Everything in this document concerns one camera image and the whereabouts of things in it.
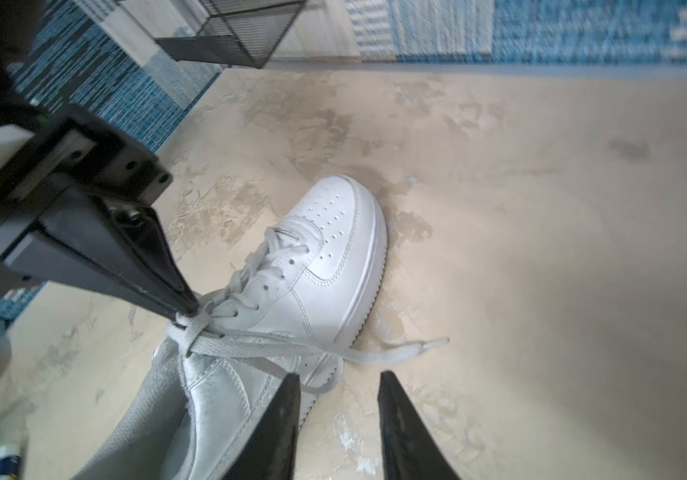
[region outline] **shoe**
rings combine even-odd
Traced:
[[[383,212],[355,180],[320,180],[265,237],[195,317],[168,326],[137,398],[76,478],[220,478],[288,372],[302,423],[343,360],[394,363],[447,342],[350,349],[387,254]]]

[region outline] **shoe sole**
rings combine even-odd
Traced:
[[[363,197],[365,201],[369,200],[373,202],[375,206],[374,210],[376,212],[374,223],[375,223],[375,238],[370,246],[369,264],[367,268],[367,278],[363,282],[363,288],[359,291],[359,300],[354,308],[351,310],[349,318],[344,322],[343,327],[336,334],[335,343],[351,346],[357,340],[359,333],[365,326],[365,321],[370,314],[370,310],[373,309],[373,305],[378,297],[378,291],[381,286],[381,280],[383,279],[383,271],[386,267],[387,262],[387,247],[388,247],[388,235],[387,235],[387,223],[383,216],[383,210],[381,210],[380,205],[375,197],[367,190],[367,188],[362,187],[356,180],[348,178],[348,181],[356,184],[363,192]],[[336,372],[338,368],[337,360],[332,357],[325,356],[320,360],[319,365],[310,379],[309,383],[312,383],[315,379],[319,378],[321,375],[326,376],[326,380],[332,378],[332,375]],[[303,422],[306,420],[306,416],[309,415],[311,407],[314,406],[314,402],[318,396],[311,395],[310,393],[301,394],[301,404],[300,404],[300,421],[299,425],[302,426]]]

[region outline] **beige tabletop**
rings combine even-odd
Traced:
[[[226,71],[158,152],[197,291],[221,288],[324,175],[378,198],[389,256],[357,346],[467,479],[687,478],[687,84]],[[10,331],[0,443],[68,478],[122,417],[165,321],[50,284]],[[377,366],[348,364],[296,477],[381,478]]]

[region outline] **white shoelace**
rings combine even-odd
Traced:
[[[276,258],[308,254],[309,248],[300,243],[282,246],[279,235],[282,235],[282,239],[290,237],[300,242],[297,235],[287,230],[266,229],[266,241],[256,252],[247,257],[242,271],[234,272],[225,289],[218,290],[207,299],[203,312],[194,318],[179,318],[178,323],[184,324],[185,329],[173,324],[167,327],[167,335],[178,343],[181,352],[185,355],[193,352],[199,355],[237,360],[280,379],[284,378],[287,370],[269,360],[270,358],[328,354],[338,361],[333,377],[320,387],[301,385],[304,392],[319,395],[329,392],[337,385],[342,375],[344,360],[359,363],[398,363],[450,341],[445,337],[431,342],[410,342],[383,352],[360,352],[329,342],[303,340],[272,333],[232,330],[217,325],[219,317],[236,316],[238,304],[257,310],[258,303],[242,293],[242,286],[247,285],[255,276],[284,278],[281,268],[272,264]],[[246,342],[243,339],[262,339],[270,342]]]

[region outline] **metal mesh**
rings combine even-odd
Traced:
[[[204,0],[210,14],[196,37],[158,38],[174,59],[261,68],[306,0]]]

